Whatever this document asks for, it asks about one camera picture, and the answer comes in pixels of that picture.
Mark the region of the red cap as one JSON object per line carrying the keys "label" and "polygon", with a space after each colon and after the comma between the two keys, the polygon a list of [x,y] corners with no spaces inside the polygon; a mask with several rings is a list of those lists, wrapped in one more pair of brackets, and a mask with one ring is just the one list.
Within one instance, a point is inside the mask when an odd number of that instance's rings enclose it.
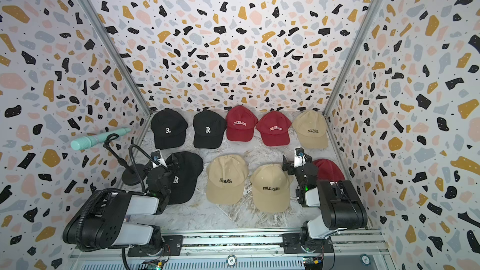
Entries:
{"label": "red cap", "polygon": [[319,180],[328,180],[338,182],[345,180],[345,176],[337,164],[329,159],[317,159],[313,161],[317,167],[317,178]]}
{"label": "red cap", "polygon": [[258,119],[248,108],[240,105],[228,112],[226,122],[226,136],[228,140],[249,142],[253,139]]}
{"label": "red cap", "polygon": [[291,121],[283,113],[271,111],[261,118],[256,129],[266,146],[286,146],[290,143],[288,131],[291,125]]}

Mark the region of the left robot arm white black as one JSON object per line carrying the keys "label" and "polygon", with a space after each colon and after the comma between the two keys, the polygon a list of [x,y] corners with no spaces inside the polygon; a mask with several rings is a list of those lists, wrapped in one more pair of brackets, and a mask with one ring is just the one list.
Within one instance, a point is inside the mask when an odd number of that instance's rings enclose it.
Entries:
{"label": "left robot arm white black", "polygon": [[68,222],[62,240],[82,252],[139,248],[154,256],[163,250],[161,228],[126,221],[129,216],[160,215],[170,202],[174,172],[159,165],[146,176],[145,192],[97,190]]}

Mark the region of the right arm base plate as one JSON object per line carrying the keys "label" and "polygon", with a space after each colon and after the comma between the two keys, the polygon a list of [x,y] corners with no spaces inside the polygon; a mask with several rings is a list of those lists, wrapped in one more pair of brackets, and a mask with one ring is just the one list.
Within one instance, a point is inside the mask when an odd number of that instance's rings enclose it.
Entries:
{"label": "right arm base plate", "polygon": [[333,247],[328,240],[311,239],[303,233],[285,233],[282,235],[281,247],[285,254],[333,253]]}

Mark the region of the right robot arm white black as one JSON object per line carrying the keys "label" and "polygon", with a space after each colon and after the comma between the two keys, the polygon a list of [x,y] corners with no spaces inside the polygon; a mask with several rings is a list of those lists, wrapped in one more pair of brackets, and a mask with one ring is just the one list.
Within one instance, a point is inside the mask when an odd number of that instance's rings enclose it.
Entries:
{"label": "right robot arm white black", "polygon": [[313,253],[325,245],[328,238],[346,230],[365,228],[366,208],[351,181],[346,180],[337,164],[329,159],[317,159],[300,152],[292,161],[282,158],[282,169],[298,182],[295,190],[302,207],[317,208],[320,215],[304,222],[299,245]]}

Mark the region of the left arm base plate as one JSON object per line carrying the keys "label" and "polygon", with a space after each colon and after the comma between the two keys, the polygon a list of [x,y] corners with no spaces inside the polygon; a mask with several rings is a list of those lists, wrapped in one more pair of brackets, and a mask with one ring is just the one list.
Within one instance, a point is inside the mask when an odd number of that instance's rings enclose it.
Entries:
{"label": "left arm base plate", "polygon": [[183,246],[183,235],[162,235],[148,244],[134,245],[128,249],[129,258],[158,258],[179,256]]}

